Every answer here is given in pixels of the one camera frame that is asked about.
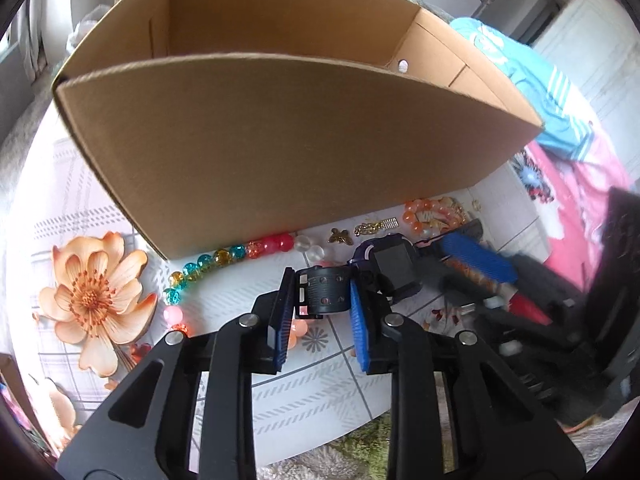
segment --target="curtain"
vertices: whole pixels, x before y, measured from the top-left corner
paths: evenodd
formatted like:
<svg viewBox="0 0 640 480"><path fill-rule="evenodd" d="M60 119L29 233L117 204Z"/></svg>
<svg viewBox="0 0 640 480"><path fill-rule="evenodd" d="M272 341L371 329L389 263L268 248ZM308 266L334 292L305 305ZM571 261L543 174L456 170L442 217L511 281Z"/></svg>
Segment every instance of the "curtain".
<svg viewBox="0 0 640 480"><path fill-rule="evenodd" d="M24 71L29 81L33 83L45 64L39 63L42 40L42 0L23 1L15 16L15 30Z"/></svg>

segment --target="door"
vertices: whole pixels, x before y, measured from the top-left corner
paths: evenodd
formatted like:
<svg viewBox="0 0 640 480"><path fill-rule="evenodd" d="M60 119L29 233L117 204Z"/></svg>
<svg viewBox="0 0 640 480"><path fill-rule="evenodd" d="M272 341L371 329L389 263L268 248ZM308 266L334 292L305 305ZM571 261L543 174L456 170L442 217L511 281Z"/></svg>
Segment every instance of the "door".
<svg viewBox="0 0 640 480"><path fill-rule="evenodd" d="M640 33L617 0L571 0L534 49L578 86L640 178Z"/></svg>

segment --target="box flap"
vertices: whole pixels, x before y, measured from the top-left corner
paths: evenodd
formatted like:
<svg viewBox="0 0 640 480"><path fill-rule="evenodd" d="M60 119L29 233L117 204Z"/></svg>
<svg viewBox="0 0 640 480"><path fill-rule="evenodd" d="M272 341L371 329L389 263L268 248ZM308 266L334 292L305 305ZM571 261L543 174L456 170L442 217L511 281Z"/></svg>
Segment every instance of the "box flap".
<svg viewBox="0 0 640 480"><path fill-rule="evenodd" d="M166 258L471 186L540 132L407 76L267 54L119 66L56 97L98 178Z"/></svg>

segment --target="white table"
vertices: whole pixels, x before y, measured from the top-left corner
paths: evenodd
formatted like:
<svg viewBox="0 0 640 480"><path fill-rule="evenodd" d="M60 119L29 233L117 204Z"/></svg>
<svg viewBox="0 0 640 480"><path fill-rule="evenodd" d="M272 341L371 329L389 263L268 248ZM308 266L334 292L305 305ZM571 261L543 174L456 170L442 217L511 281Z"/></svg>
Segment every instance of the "white table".
<svg viewBox="0 0 640 480"><path fill-rule="evenodd" d="M452 193L467 210L477 199L482 210L486 238L499 249L526 246L545 258L546 239L524 188L508 167L503 167L473 188ZM402 215L402 206L304 230L316 242L326 239L331 227L348 229L363 221ZM63 344L52 332L52 322L36 325L31 313L38 308L37 295L53 286L50 250L78 235L101 237L108 230L120 232L126 251L146 250L149 263L141 281L146 292L160 292L168 276L185 260L162 261L113 205L97 183L51 106L36 134L18 184L8 225L7 299L12 339L23 375L48 376L74 402L80 422L109 393L106 380L78 369L78 346ZM356 244L367 237L354 238ZM330 259L344 262L354 248L332 244ZM256 296L275 290L282 271L301 269L308 261L301 253L274 254L217 270L183 295L181 307L193 334L218 330L225 322L251 310ZM418 322L433 317L442 300L432 290L394 307ZM167 330L159 302L142 342L157 342ZM254 376L254 435L259 465L282 460L331 441L379 416L390 406L390 377L366 376L351 354L353 338L348 313L316 321L288 355L282 373ZM123 376L119 370L115 378ZM206 378L200 387L194 420L191 468L196 469Z"/></svg>

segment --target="metal screw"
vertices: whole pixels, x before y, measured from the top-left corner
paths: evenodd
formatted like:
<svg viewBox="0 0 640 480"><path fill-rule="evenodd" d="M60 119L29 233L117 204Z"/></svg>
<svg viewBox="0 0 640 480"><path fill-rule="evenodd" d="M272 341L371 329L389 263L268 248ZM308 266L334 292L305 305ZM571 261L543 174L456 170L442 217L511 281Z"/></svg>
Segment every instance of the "metal screw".
<svg viewBox="0 0 640 480"><path fill-rule="evenodd" d="M458 337L460 338L460 342L466 346L473 346L478 342L478 336L469 330L460 332Z"/></svg>
<svg viewBox="0 0 640 480"><path fill-rule="evenodd" d="M260 318L257 314L242 314L242 316L240 316L240 319L238 320L238 323L240 324L240 326L249 328L252 326L256 326L259 321Z"/></svg>
<svg viewBox="0 0 640 480"><path fill-rule="evenodd" d="M400 314L387 314L385 323L389 326L400 326L404 323L404 317L400 316Z"/></svg>
<svg viewBox="0 0 640 480"><path fill-rule="evenodd" d="M183 339L184 334L179 330L173 330L172 332L169 332L166 336L164 336L164 342L171 346L177 345Z"/></svg>

